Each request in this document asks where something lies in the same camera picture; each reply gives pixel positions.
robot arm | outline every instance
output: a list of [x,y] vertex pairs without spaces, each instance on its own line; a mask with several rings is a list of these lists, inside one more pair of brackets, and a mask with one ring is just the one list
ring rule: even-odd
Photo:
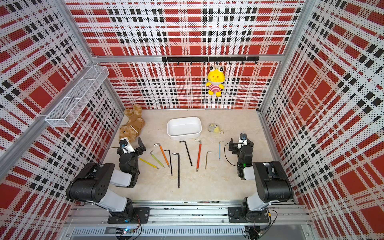
[[237,175],[242,180],[256,181],[257,191],[246,197],[242,204],[241,212],[245,222],[252,222],[271,203],[293,198],[292,186],[280,162],[252,162],[253,143],[245,133],[240,134],[238,143],[231,139],[229,150],[237,155]]
[[292,186],[280,162],[254,162],[252,167],[243,170],[246,179],[251,179],[248,174],[250,170],[253,172],[257,191],[246,198],[249,211],[262,211],[271,203],[293,198]]
[[109,184],[117,187],[134,187],[138,179],[139,165],[137,156],[143,154],[146,147],[139,138],[139,147],[133,149],[127,138],[120,139],[117,153],[120,155],[119,167],[115,164],[90,162],[84,166],[66,190],[67,197],[81,202],[90,202],[109,210],[108,223],[129,221],[141,223],[148,221],[150,208],[136,209],[132,200],[122,197],[108,188]]
[[108,186],[113,184],[127,187],[131,183],[132,176],[114,167],[115,164],[112,163],[88,163],[68,186],[67,196],[81,202],[94,203],[110,212],[123,211],[127,199],[108,189]]

yellow plush toy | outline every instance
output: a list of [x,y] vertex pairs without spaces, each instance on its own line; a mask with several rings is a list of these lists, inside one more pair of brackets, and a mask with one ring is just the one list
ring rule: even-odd
[[221,96],[221,90],[224,89],[223,82],[225,80],[224,67],[219,66],[215,69],[213,66],[209,67],[208,82],[206,84],[209,87],[208,94],[213,95],[216,93],[217,97]]

wire mesh basket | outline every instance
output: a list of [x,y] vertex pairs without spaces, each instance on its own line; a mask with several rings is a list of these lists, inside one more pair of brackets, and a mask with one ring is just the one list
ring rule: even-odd
[[53,127],[71,127],[108,74],[105,66],[91,66],[45,121]]

plaid wall panel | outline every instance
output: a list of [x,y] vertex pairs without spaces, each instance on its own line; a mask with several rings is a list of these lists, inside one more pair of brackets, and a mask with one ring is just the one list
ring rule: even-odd
[[122,114],[103,85],[71,128],[47,127],[0,181],[0,239],[55,239],[72,205],[65,190],[99,162]]
[[384,238],[384,1],[318,1],[266,112],[324,239]]
[[65,0],[97,56],[282,54],[299,1]]
[[127,108],[257,109],[278,62],[218,63],[224,66],[220,97],[208,94],[206,77],[214,63],[103,63],[109,80]]
[[87,65],[52,1],[0,3],[0,155]]

white container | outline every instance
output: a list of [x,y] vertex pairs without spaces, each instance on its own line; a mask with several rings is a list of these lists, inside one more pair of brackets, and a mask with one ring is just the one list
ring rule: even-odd
[[198,117],[174,118],[167,123],[167,134],[172,140],[197,138],[202,131]]

